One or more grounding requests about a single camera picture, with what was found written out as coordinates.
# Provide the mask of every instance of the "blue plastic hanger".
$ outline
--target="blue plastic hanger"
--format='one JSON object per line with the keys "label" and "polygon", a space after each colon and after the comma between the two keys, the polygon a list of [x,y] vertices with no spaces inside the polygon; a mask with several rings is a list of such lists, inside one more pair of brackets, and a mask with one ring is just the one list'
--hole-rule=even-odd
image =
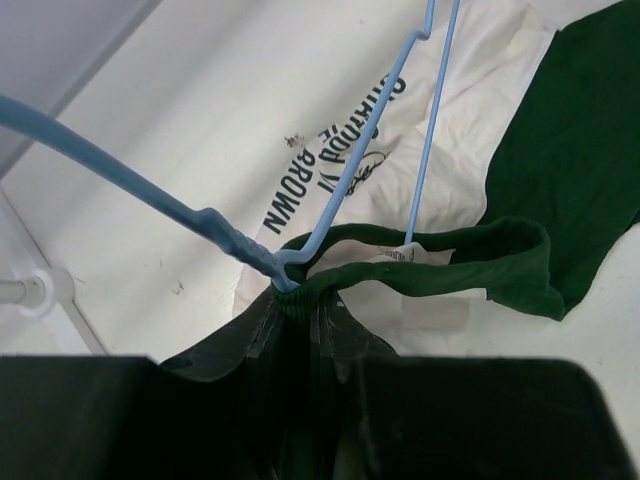
{"label": "blue plastic hanger", "polygon": [[271,277],[278,289],[298,285],[288,279],[284,264],[259,243],[245,237],[213,208],[193,210],[87,139],[42,112],[0,95],[0,125],[57,150],[97,173],[180,225],[215,243],[227,255]]}
{"label": "blue plastic hanger", "polygon": [[444,76],[447,72],[447,64],[449,63],[449,53],[451,44],[453,43],[453,31],[456,28],[456,19],[458,18],[458,10],[460,9],[460,0],[454,0],[451,7],[451,18],[449,19],[449,27],[447,27],[447,37],[444,42],[442,59],[440,60],[440,70],[438,70],[438,80],[436,81],[436,89],[433,93],[433,103],[431,104],[431,113],[429,115],[429,126],[427,127],[427,138],[422,149],[422,157],[420,160],[420,169],[418,170],[418,181],[416,182],[416,190],[413,194],[413,202],[411,204],[411,213],[409,214],[409,226],[404,238],[404,244],[407,245],[413,241],[413,232],[416,229],[416,218],[418,209],[420,208],[420,197],[422,196],[422,187],[424,179],[427,175],[427,164],[429,162],[429,154],[431,153],[431,145],[433,143],[433,133],[436,129],[436,118],[438,116],[438,108],[440,107],[440,98],[442,97],[442,87],[444,85]]}
{"label": "blue plastic hanger", "polygon": [[[411,213],[413,219],[411,232],[413,232],[413,228],[415,226],[415,214],[417,213],[417,205],[419,204],[419,193],[422,189],[422,182],[424,182],[426,161],[433,138],[438,102],[442,93],[444,72],[446,70],[449,51],[451,49],[453,26],[455,25],[458,6],[459,0],[455,0],[451,13],[452,20],[449,24],[447,41],[445,42],[443,60],[440,66],[438,82],[436,84],[436,94],[434,95],[434,104],[432,106],[427,141],[425,142],[425,151],[423,152],[420,167],[421,177],[419,176],[418,185],[416,186],[416,195],[418,198],[414,198],[414,206],[416,208],[412,209]],[[215,243],[226,254],[233,256],[241,262],[255,268],[260,273],[270,277],[274,286],[278,290],[282,292],[290,292],[294,290],[298,284],[287,277],[285,273],[285,265],[306,263],[318,251],[320,244],[324,240],[324,237],[326,236],[327,231],[329,230],[329,227],[342,204],[346,191],[357,171],[358,165],[360,164],[362,156],[367,149],[369,141],[373,136],[378,120],[382,115],[384,107],[392,93],[393,86],[400,75],[400,71],[409,56],[411,48],[415,44],[416,40],[427,40],[431,35],[434,7],[435,0],[429,0],[427,4],[424,29],[414,31],[409,35],[409,38],[407,38],[400,55],[391,69],[391,73],[389,74],[373,111],[367,120],[361,136],[354,147],[351,158],[345,166],[344,173],[341,175],[340,180],[329,199],[327,207],[322,213],[322,216],[320,217],[320,220],[307,243],[302,250],[299,251],[280,250],[275,254],[269,252],[262,245],[244,236],[241,232],[233,228],[233,226],[217,210],[213,208],[205,208],[199,211],[191,209],[56,120],[32,109],[27,105],[1,95],[0,125],[31,137],[32,139],[37,140],[75,160],[109,182],[129,192],[131,195],[143,201],[147,205],[155,208],[169,218],[172,218],[184,227]]]}

